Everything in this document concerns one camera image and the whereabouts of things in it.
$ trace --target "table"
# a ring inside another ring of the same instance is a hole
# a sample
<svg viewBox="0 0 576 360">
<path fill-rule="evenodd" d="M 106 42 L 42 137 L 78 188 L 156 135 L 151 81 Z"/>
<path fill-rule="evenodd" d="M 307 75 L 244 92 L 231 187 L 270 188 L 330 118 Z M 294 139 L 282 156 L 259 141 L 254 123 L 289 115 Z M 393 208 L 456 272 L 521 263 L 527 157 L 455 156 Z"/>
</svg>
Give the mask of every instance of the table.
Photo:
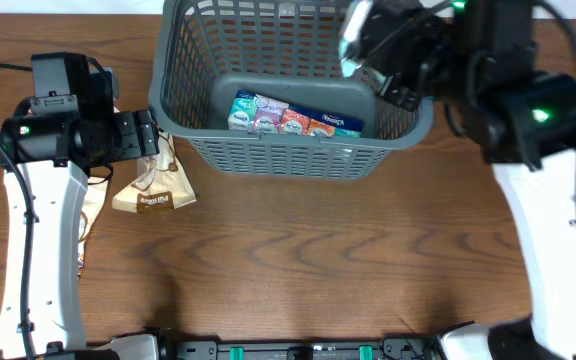
<svg viewBox="0 0 576 360">
<path fill-rule="evenodd" d="M 0 61 L 94 56 L 119 75 L 118 107 L 142 109 L 160 23 L 0 15 Z M 574 73 L 554 24 L 542 22 L 537 34 L 543 68 Z M 0 69 L 0 125 L 32 94 L 29 73 Z M 357 181 L 228 175 L 185 140 L 176 148 L 198 201 L 172 213 L 113 210 L 111 197 L 136 175 L 134 162 L 116 166 L 80 281 L 90 342 L 146 325 L 223 340 L 378 338 L 530 312 L 505 199 L 477 146 L 453 137 L 441 115 L 420 145 Z M 0 169 L 0 308 L 8 228 L 1 184 Z"/>
</svg>

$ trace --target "brown label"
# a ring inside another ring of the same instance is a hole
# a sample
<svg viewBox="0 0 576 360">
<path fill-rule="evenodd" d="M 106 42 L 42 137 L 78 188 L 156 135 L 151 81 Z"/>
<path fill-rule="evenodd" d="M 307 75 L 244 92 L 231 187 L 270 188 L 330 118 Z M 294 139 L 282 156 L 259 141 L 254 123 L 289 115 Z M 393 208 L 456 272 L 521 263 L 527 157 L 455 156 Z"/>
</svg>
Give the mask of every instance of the brown label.
<svg viewBox="0 0 576 360">
<path fill-rule="evenodd" d="M 175 204 L 172 201 L 172 193 L 170 191 L 154 195 L 137 194 L 137 213 L 139 214 L 164 212 L 174 208 Z"/>
</svg>

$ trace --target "green led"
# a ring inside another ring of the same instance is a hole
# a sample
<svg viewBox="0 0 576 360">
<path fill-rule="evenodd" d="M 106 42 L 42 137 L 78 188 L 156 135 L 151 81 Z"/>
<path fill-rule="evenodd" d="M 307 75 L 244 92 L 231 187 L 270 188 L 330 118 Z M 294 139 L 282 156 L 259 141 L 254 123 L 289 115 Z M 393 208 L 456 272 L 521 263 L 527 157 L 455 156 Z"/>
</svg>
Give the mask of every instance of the green led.
<svg viewBox="0 0 576 360">
<path fill-rule="evenodd" d="M 541 109 L 535 109 L 532 111 L 532 116 L 537 120 L 537 122 L 546 122 L 550 119 L 550 114 Z"/>
</svg>

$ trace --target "green clip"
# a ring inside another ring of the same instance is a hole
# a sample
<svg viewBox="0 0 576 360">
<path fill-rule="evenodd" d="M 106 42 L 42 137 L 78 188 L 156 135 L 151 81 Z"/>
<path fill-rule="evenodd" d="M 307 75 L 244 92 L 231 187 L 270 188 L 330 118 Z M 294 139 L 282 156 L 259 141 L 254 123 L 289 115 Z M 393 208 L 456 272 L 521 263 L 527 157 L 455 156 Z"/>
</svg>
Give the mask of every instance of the green clip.
<svg viewBox="0 0 576 360">
<path fill-rule="evenodd" d="M 359 347 L 359 360 L 372 360 L 372 346 L 363 345 Z"/>
<path fill-rule="evenodd" d="M 244 348 L 230 348 L 230 360 L 244 360 Z"/>
</svg>

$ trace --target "gray plastic basket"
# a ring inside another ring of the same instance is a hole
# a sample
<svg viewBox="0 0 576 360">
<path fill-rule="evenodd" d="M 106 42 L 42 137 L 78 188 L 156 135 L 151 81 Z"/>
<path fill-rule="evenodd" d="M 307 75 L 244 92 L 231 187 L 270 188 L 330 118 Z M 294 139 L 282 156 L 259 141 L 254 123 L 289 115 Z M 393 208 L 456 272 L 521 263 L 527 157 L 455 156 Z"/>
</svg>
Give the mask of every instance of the gray plastic basket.
<svg viewBox="0 0 576 360">
<path fill-rule="evenodd" d="M 346 0 L 166 0 L 149 102 L 159 126 L 233 173 L 352 179 L 418 143 L 432 106 L 409 113 L 374 93 L 365 70 L 340 79 Z M 229 131 L 238 89 L 364 121 L 361 138 Z"/>
</svg>

